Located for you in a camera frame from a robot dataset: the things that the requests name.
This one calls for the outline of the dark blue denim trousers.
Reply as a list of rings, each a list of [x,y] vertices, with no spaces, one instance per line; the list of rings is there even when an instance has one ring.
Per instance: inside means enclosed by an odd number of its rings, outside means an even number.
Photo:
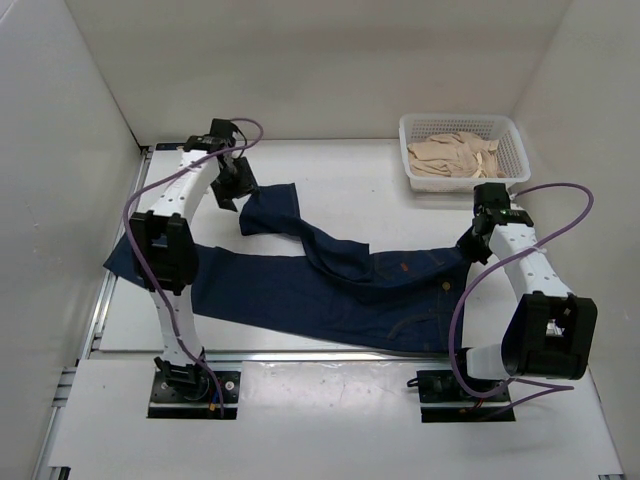
[[[444,353],[460,344],[450,321],[470,261],[456,247],[372,253],[302,219],[292,184],[262,187],[239,217],[242,235],[280,234],[301,256],[246,255],[195,247],[196,314],[342,344]]]

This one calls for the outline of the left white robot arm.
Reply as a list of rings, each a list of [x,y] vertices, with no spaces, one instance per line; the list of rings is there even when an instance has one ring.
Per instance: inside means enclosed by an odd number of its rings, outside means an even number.
[[[183,146],[177,171],[157,181],[164,190],[145,212],[125,207],[125,233],[133,265],[154,301],[163,339],[155,363],[164,382],[189,401],[220,391],[198,338],[191,287],[199,256],[190,228],[207,192],[219,208],[234,211],[235,200],[257,191],[244,155],[252,142],[242,132],[241,119],[218,119],[205,134],[192,135]]]

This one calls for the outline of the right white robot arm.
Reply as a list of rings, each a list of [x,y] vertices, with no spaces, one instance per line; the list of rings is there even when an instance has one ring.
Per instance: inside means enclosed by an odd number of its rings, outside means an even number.
[[[502,341],[458,350],[448,341],[452,372],[449,387],[460,399],[489,398],[512,381],[537,385],[543,378],[581,379],[588,366],[598,310],[595,302],[577,296],[554,271],[544,247],[577,226],[590,213],[592,192],[584,210],[568,225],[539,239],[530,215],[511,205],[505,185],[484,183],[473,190],[471,227],[457,246],[469,261],[494,265],[465,289],[469,296],[489,274],[507,275],[518,305]]]

